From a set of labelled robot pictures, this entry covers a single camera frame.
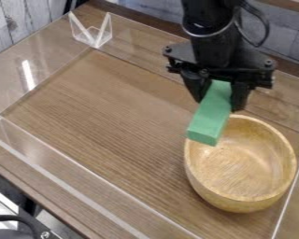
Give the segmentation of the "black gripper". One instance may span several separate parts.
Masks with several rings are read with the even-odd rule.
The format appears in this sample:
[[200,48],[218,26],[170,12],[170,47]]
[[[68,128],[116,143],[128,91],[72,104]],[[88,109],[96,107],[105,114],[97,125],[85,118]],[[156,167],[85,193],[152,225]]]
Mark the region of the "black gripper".
[[187,41],[167,45],[161,53],[168,71],[182,76],[198,103],[214,78],[231,84],[232,112],[244,109],[252,89],[272,87],[274,60],[248,48],[235,32],[191,35]]

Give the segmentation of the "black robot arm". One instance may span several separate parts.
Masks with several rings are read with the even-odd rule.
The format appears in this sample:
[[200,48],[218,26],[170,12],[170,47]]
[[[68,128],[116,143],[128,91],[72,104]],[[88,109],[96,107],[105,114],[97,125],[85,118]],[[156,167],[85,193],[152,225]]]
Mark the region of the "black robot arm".
[[180,75],[188,92],[199,102],[207,97],[215,79],[231,85],[231,110],[246,107],[248,96],[258,88],[272,87],[275,61],[258,48],[243,31],[242,13],[248,12],[268,31],[270,21],[247,0],[180,0],[182,28],[187,42],[164,47],[167,71]]

